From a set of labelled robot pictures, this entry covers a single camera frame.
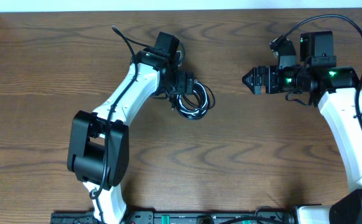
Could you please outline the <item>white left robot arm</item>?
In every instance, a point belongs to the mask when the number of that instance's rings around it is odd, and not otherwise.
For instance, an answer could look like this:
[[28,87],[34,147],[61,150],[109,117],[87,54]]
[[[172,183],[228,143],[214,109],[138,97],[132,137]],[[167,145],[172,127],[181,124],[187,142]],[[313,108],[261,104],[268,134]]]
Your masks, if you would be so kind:
[[180,71],[184,53],[174,35],[160,32],[154,46],[133,52],[129,70],[112,95],[72,120],[67,168],[87,188],[95,223],[121,223],[127,210],[121,181],[129,164],[129,127],[150,96],[191,93]]

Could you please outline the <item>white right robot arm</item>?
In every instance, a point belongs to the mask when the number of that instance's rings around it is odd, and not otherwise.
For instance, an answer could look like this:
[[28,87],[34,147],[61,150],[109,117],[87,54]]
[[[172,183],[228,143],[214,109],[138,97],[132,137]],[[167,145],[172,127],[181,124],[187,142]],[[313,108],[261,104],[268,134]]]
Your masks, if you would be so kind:
[[308,105],[317,107],[328,123],[340,152],[349,194],[337,203],[301,205],[285,223],[362,223],[362,95],[357,95],[358,76],[351,67],[337,67],[330,31],[300,36],[300,53],[293,43],[270,43],[277,65],[257,66],[242,77],[253,94],[307,92]]

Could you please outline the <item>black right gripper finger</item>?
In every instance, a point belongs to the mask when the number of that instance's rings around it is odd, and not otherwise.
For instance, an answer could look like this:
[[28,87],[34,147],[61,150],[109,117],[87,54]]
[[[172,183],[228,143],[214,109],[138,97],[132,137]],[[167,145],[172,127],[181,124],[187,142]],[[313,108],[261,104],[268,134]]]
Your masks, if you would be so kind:
[[261,80],[262,75],[260,74],[261,66],[253,67],[250,71],[242,77],[242,80]]
[[242,82],[251,90],[252,94],[261,94],[261,82],[256,80],[254,77],[242,78]]

